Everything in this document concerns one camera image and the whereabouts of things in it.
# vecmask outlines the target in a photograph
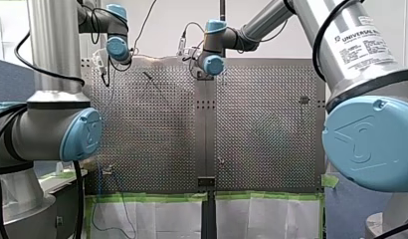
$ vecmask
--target perforated metal panel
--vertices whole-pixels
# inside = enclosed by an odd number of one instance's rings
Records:
[[[87,64],[104,117],[97,159],[114,172],[102,191],[195,192],[214,175],[217,190],[320,189],[324,84],[310,60],[229,59],[223,77],[197,82],[175,59],[135,59],[110,88]],[[87,193],[98,182],[91,170]]]
[[[309,60],[230,60],[216,88],[217,190],[319,190],[324,85]]]
[[[110,88],[92,70],[93,106],[104,118],[97,159],[114,172],[103,178],[103,191],[196,191],[194,81],[172,60],[135,59]],[[97,188],[96,171],[87,189]]]

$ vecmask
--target white wall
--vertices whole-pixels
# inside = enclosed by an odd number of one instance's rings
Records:
[[[0,1],[0,60],[22,65],[15,57],[14,49],[28,33],[27,4],[22,1]],[[31,61],[31,42],[28,40],[20,54]]]
[[[270,1],[227,0],[229,26],[241,27]],[[133,43],[152,0],[102,0],[103,6],[108,3],[118,3],[127,8],[129,38]],[[368,0],[364,3],[390,49],[402,63],[405,59],[407,4],[408,0]],[[157,0],[137,47],[146,55],[155,57],[173,55],[186,23],[196,21],[204,26],[208,19],[218,17],[218,0]],[[196,45],[202,40],[202,34],[194,27],[191,28],[193,30],[188,32],[189,44]],[[289,21],[285,31],[276,40],[262,44],[258,51],[244,55],[234,51],[228,52],[228,57],[246,58],[310,58],[310,56],[311,47],[296,16]]]
[[[229,26],[241,27],[270,1],[227,0]],[[103,6],[108,3],[118,3],[127,8],[129,39],[133,45],[152,0],[102,0]],[[364,6],[375,19],[395,57],[408,65],[408,0],[368,0]],[[174,55],[180,35],[188,22],[196,21],[204,26],[208,19],[218,17],[219,0],[157,0],[137,47],[145,55]],[[26,4],[23,1],[0,1],[0,59],[18,63],[13,55],[13,48],[27,30]],[[188,45],[197,45],[201,40],[201,32],[191,26]],[[98,48],[93,47],[88,35],[82,36],[81,44],[83,57],[90,56]],[[22,52],[23,56],[30,59],[29,46],[29,42],[26,43]],[[295,16],[277,39],[262,44],[258,51],[243,55],[228,51],[228,57],[246,58],[310,58],[310,55],[311,47]]]

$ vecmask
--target green tape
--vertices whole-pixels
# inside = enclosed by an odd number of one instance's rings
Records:
[[[92,220],[93,220],[93,201],[91,198],[86,198],[86,224],[84,226],[87,239],[91,238],[92,234]]]
[[[338,177],[334,175],[324,174],[321,176],[321,185],[323,187],[335,188],[338,183]]]
[[[72,171],[69,172],[61,172],[58,175],[55,175],[55,172],[46,174],[42,177],[40,177],[40,179],[49,179],[49,178],[71,178],[71,177],[76,177],[75,173]]]
[[[217,200],[244,200],[250,199],[253,191],[221,191],[216,193]]]
[[[93,203],[115,203],[115,202],[202,202],[207,200],[207,193],[186,194],[147,194],[147,193],[121,193],[87,196],[87,200]]]
[[[319,201],[322,193],[284,193],[265,191],[245,191],[245,192],[217,192],[217,200],[243,200],[251,198],[267,198],[296,201]]]

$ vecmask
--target blue cap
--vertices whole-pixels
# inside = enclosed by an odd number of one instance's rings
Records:
[[[108,39],[106,49],[108,55],[117,61],[123,62],[130,57],[127,44],[121,37],[111,37]]]
[[[124,20],[126,20],[126,9],[118,4],[108,4],[106,6],[106,9],[114,14],[117,14],[118,16],[122,17]]]
[[[102,137],[102,118],[98,111],[88,108],[71,122],[61,143],[62,161],[89,158],[99,148]]]
[[[220,20],[209,20],[205,26],[206,33],[218,33],[226,30],[228,27],[225,21]]]
[[[328,116],[322,144],[332,164],[368,189],[408,192],[408,103],[358,97]]]
[[[204,72],[217,76],[223,72],[225,69],[225,62],[223,59],[217,55],[208,56],[204,59]]]
[[[18,104],[23,104],[23,103],[21,103],[21,102],[3,102],[3,103],[0,103],[0,110],[7,109],[7,108],[10,108],[10,107],[18,105]]]

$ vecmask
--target wire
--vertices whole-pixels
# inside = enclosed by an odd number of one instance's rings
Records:
[[[389,238],[389,237],[392,237],[392,236],[394,236],[394,235],[396,235],[396,234],[398,234],[398,233],[401,233],[401,232],[403,232],[403,231],[406,231],[406,230],[408,230],[408,223],[406,223],[406,224],[404,224],[404,225],[402,225],[402,226],[399,226],[399,227],[397,227],[397,228],[395,228],[395,229],[393,229],[393,230],[390,230],[390,231],[388,231],[388,232],[386,232],[386,233],[384,233],[384,234],[382,234],[382,235],[379,235],[379,236],[377,236],[377,237],[374,237],[374,239],[385,239],[385,238]]]
[[[126,202],[125,202],[125,198],[124,198],[124,193],[122,192],[122,189],[121,189],[119,180],[118,180],[118,178],[117,178],[117,176],[116,176],[115,173],[113,173],[113,179],[114,179],[114,182],[116,183],[117,190],[120,192],[120,195],[121,195],[121,197],[122,197],[122,203],[123,203],[123,208],[124,208],[124,211],[125,211],[125,216],[126,216],[127,222],[129,223],[129,225],[130,225],[130,227],[132,228],[132,231],[133,231],[133,233],[134,233],[134,236],[133,236],[133,239],[134,239],[134,238],[136,237],[136,230],[135,230],[135,227],[133,226],[133,223],[130,221],[129,214],[128,214],[128,212],[127,212],[127,207],[126,207]]]
[[[129,27],[128,27],[127,23],[126,23],[126,20],[125,20],[124,18],[120,17],[119,15],[117,15],[117,14],[115,14],[115,13],[113,13],[113,12],[110,12],[110,11],[104,9],[104,8],[93,8],[93,9],[92,9],[91,7],[86,6],[86,5],[83,5],[83,7],[84,7],[84,8],[87,8],[88,10],[90,10],[90,12],[91,12],[91,14],[92,14],[92,27],[93,27],[93,32],[91,33],[91,37],[92,37],[92,42],[93,42],[93,44],[97,44],[97,43],[99,42],[99,40],[100,40],[100,33],[102,32],[102,30],[101,30],[101,21],[100,21],[100,18],[98,17],[98,15],[97,15],[97,13],[96,13],[97,11],[103,11],[103,12],[108,13],[109,15],[111,15],[111,16],[113,16],[114,18],[116,18],[117,20],[119,20],[119,21],[124,25],[124,27],[126,28],[126,30],[129,30]],[[88,19],[88,17],[86,17],[86,19],[83,21],[82,24],[84,24],[84,23],[87,21],[87,19]]]
[[[185,45],[186,45],[186,42],[187,42],[186,32],[188,31],[188,27],[191,26],[191,25],[197,26],[197,27],[201,30],[202,33],[205,33],[204,28],[201,27],[201,25],[200,25],[199,23],[197,23],[197,22],[189,22],[188,24],[186,24],[185,29],[183,30],[183,33],[182,33],[182,38],[185,38]]]
[[[77,189],[78,189],[78,216],[75,238],[81,239],[81,234],[83,232],[83,221],[84,221],[84,188],[83,188],[83,175],[81,173],[80,163],[74,161],[75,174],[77,176]]]
[[[321,27],[318,30],[318,33],[315,36],[315,40],[313,42],[313,47],[312,47],[312,64],[313,64],[313,67],[315,68],[316,74],[323,81],[325,81],[325,76],[322,73],[321,68],[319,67],[319,63],[318,63],[318,55],[319,55],[319,50],[321,48],[322,39],[328,27],[336,18],[337,14],[343,11],[347,6],[349,6],[350,3],[353,3],[355,1],[359,1],[363,3],[365,0],[343,0],[341,3],[337,4],[337,6],[333,8],[333,10],[330,12],[328,17],[325,19],[324,23],[321,25]]]
[[[148,18],[150,17],[151,11],[152,11],[152,9],[154,8],[154,5],[155,5],[156,2],[157,2],[157,0],[154,0],[154,1],[151,3],[151,6],[150,6],[150,8],[149,8],[149,10],[148,10],[148,13],[147,13],[147,16],[145,17],[144,22],[142,23],[141,30],[139,31],[138,37],[136,37],[135,43],[133,44],[133,51],[132,51],[133,53],[135,53],[136,50],[138,50],[138,53],[139,53],[139,49],[136,48],[136,45],[137,45],[139,39],[140,39],[141,36],[142,36],[142,32],[144,31],[145,24],[147,23]]]
[[[124,201],[124,198],[123,198],[123,193],[122,193],[121,195],[122,195],[123,206],[124,206],[124,209],[125,209],[126,219],[128,220],[128,223],[132,226],[132,230],[133,230],[133,232],[134,232],[134,236],[133,236],[133,237],[129,237],[129,236],[127,235],[127,233],[126,233],[124,230],[122,230],[121,228],[118,228],[118,227],[108,227],[108,228],[102,229],[102,228],[99,228],[99,227],[96,225],[96,223],[95,223],[95,214],[96,214],[96,210],[97,210],[97,207],[98,207],[98,204],[99,204],[99,200],[100,200],[100,198],[102,197],[102,169],[101,169],[100,162],[99,162],[98,159],[97,159],[97,164],[98,164],[98,171],[99,171],[99,185],[98,185],[98,192],[99,192],[99,194],[98,194],[97,202],[95,203],[95,206],[94,206],[94,208],[93,208],[93,213],[92,213],[92,224],[93,224],[93,226],[94,226],[98,231],[100,231],[100,232],[106,232],[106,231],[109,231],[109,230],[116,230],[116,231],[121,232],[121,233],[123,234],[123,236],[126,237],[126,238],[128,238],[128,239],[135,239],[135,237],[136,237],[136,230],[135,230],[135,228],[133,227],[133,225],[132,225],[132,223],[130,222],[130,219],[129,219],[129,217],[128,217],[127,209],[126,209],[126,206],[125,206],[125,201]]]
[[[186,33],[186,31],[188,30],[188,27],[191,26],[191,25],[197,26],[201,30],[202,33],[205,33],[204,28],[201,27],[201,25],[199,23],[197,23],[197,22],[189,22],[188,24],[186,24],[185,29],[183,30],[183,32]]]
[[[113,61],[111,60],[111,57],[108,57],[108,61],[111,63],[111,66],[112,66],[115,70],[117,70],[118,72],[126,72],[127,70],[129,70],[129,68],[130,68],[131,65],[132,65],[132,59],[130,59],[129,64],[127,65],[127,67],[126,67],[125,69],[119,69],[119,68],[117,68],[117,67],[114,65]]]
[[[291,3],[289,2],[289,0],[284,0],[284,4],[285,4],[286,8],[288,8],[288,10],[290,12],[292,12],[293,14],[297,14],[295,9],[291,6]]]
[[[282,29],[281,29],[275,36],[273,36],[273,37],[271,37],[271,38],[269,38],[269,39],[266,39],[266,40],[261,40],[260,42],[261,42],[261,43],[270,42],[270,41],[272,41],[273,39],[277,38],[277,37],[278,37],[279,35],[281,35],[282,32],[285,30],[286,25],[288,25],[288,20],[285,21],[284,26],[282,27]]]
[[[68,77],[68,76],[64,76],[61,74],[57,74],[57,73],[53,73],[44,69],[41,69],[39,67],[36,67],[34,65],[32,65],[31,63],[27,62],[24,58],[21,57],[21,55],[19,54],[19,50],[22,47],[22,45],[24,45],[24,43],[27,41],[27,39],[30,37],[30,32],[27,33],[27,35],[22,39],[22,41],[20,43],[18,43],[17,47],[14,50],[15,56],[18,58],[18,60],[20,60],[24,65],[26,65],[27,67],[33,69],[36,72],[48,75],[50,77],[55,77],[55,78],[61,78],[61,79],[66,79],[66,80],[71,80],[71,81],[75,81],[75,82],[79,82],[81,83],[82,86],[84,86],[86,84],[86,82],[78,77]]]
[[[0,127],[0,137],[2,136],[5,128],[20,114],[27,110],[25,104],[17,105],[15,107],[8,108],[0,113],[0,118],[5,117],[9,113],[12,113]],[[0,235],[2,239],[9,239],[8,233],[5,228],[5,220],[3,218],[3,191],[2,191],[2,182],[0,180]]]
[[[192,73],[192,62],[197,60],[194,58],[195,54],[197,53],[198,49],[201,47],[201,45],[204,43],[204,40],[200,42],[200,44],[198,44],[198,46],[195,48],[194,52],[192,53],[191,59],[185,59],[183,61],[188,61],[189,60],[189,74],[191,74],[191,77],[195,80],[198,80],[194,74]]]
[[[151,57],[151,56],[144,55],[144,54],[137,54],[137,55],[135,55],[135,57],[144,57],[144,58],[150,58],[150,59],[154,59],[154,60],[164,60],[164,59],[177,58],[177,56]]]

